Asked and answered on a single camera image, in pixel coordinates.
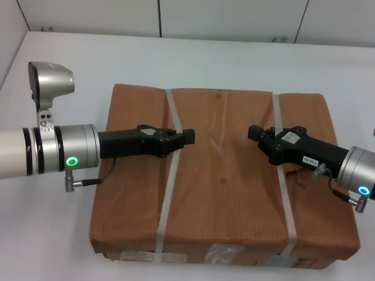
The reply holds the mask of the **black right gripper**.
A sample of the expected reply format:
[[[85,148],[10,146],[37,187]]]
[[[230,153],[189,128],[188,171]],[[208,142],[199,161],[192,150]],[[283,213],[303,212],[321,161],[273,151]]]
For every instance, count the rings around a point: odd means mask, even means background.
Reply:
[[[258,147],[268,156],[271,164],[292,163],[314,169],[325,164],[331,172],[339,172],[348,150],[310,137],[300,126],[284,128],[275,137],[275,128],[251,125],[247,137],[258,141]]]

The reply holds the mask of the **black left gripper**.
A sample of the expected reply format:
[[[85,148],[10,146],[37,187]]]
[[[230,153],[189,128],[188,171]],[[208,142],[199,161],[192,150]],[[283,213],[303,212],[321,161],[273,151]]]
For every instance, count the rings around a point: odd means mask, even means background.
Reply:
[[[150,125],[138,125],[135,129],[98,133],[100,158],[151,155],[168,157],[185,145],[195,143],[195,130],[161,129]]]

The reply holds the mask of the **brown cardboard box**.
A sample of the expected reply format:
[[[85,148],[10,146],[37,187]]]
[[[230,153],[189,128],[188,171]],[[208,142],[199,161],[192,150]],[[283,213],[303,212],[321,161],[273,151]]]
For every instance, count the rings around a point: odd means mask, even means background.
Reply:
[[[335,144],[324,97],[117,84],[107,130],[139,124],[194,129],[177,158],[130,156],[101,162],[90,242],[112,260],[322,269],[360,248],[352,207],[328,178],[297,165],[271,165],[248,128],[302,125]]]

